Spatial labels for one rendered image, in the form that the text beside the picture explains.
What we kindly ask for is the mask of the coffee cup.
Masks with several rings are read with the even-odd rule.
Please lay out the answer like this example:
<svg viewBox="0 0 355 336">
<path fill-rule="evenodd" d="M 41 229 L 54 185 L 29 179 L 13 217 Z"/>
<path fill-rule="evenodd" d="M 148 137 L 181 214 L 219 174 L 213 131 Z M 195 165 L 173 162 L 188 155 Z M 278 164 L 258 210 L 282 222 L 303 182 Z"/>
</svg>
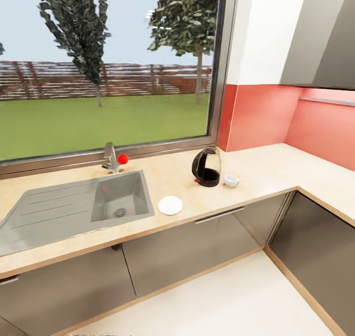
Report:
<svg viewBox="0 0 355 336">
<path fill-rule="evenodd" d="M 234 187 L 240 183 L 240 181 L 237 179 L 237 177 L 233 176 L 233 175 L 226 175 L 224 177 L 224 182 L 228 187 Z"/>
</svg>

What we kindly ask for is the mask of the saucer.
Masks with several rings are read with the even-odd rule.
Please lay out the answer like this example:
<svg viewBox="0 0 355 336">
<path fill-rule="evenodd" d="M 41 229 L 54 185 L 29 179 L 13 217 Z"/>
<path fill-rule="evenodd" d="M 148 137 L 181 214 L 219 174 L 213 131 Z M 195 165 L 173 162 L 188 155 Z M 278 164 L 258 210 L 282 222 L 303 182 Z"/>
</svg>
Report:
<svg viewBox="0 0 355 336">
<path fill-rule="evenodd" d="M 173 215 L 181 211 L 182 201 L 176 196 L 166 196 L 158 203 L 158 208 L 162 213 Z"/>
</svg>

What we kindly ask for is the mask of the electric kettle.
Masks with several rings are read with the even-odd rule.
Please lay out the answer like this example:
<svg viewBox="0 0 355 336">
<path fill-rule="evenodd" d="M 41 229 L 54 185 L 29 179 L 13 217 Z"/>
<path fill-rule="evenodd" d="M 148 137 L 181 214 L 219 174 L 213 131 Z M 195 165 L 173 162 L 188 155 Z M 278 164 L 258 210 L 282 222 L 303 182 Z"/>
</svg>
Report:
<svg viewBox="0 0 355 336">
<path fill-rule="evenodd" d="M 192 173 L 201 186 L 215 187 L 221 175 L 221 156 L 219 148 L 206 146 L 193 160 Z"/>
</svg>

